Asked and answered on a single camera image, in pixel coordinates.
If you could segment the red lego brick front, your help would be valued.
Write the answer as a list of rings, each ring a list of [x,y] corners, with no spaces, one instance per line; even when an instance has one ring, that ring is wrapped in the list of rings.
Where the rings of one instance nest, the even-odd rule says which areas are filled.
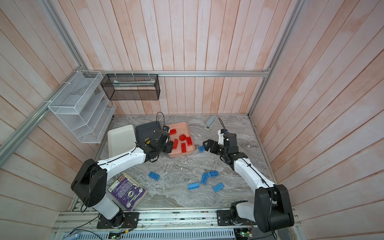
[[[182,153],[186,153],[187,152],[187,143],[181,143],[181,149],[182,149]]]

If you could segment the red square lego brick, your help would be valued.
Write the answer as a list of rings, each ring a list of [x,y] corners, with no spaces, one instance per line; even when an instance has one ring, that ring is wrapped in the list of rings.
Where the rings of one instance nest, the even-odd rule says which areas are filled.
[[[182,135],[179,136],[179,140],[180,140],[180,141],[185,141],[186,138],[187,138],[187,137],[186,137],[186,135],[184,135],[184,134],[182,134]]]

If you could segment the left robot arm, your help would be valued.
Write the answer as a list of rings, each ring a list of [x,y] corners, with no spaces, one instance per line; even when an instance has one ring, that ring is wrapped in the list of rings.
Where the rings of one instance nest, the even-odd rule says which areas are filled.
[[[155,130],[150,138],[123,154],[106,160],[86,160],[71,184],[71,190],[87,208],[95,209],[113,228],[124,223],[123,210],[106,196],[107,181],[136,165],[155,162],[160,153],[169,154],[173,150],[170,134]]]

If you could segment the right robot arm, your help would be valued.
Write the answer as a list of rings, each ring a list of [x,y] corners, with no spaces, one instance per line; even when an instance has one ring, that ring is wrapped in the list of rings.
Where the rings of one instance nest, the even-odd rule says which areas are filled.
[[[289,191],[284,185],[277,185],[265,177],[248,156],[239,151],[237,135],[222,129],[219,140],[206,140],[206,151],[220,159],[239,174],[254,192],[254,201],[238,201],[231,204],[232,223],[255,223],[263,233],[289,228],[295,224]]]

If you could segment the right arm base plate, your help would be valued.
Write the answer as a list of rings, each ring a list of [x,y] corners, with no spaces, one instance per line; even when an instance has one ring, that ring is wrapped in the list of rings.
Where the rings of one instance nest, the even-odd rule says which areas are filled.
[[[236,221],[236,212],[233,209],[218,210],[216,211],[216,214],[218,226],[238,226],[242,224]]]

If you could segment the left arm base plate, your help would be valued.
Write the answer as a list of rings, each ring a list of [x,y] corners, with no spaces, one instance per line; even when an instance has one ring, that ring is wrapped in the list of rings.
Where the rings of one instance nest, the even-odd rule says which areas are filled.
[[[111,220],[100,215],[97,229],[135,229],[138,225],[139,215],[138,212],[125,213],[120,211]]]

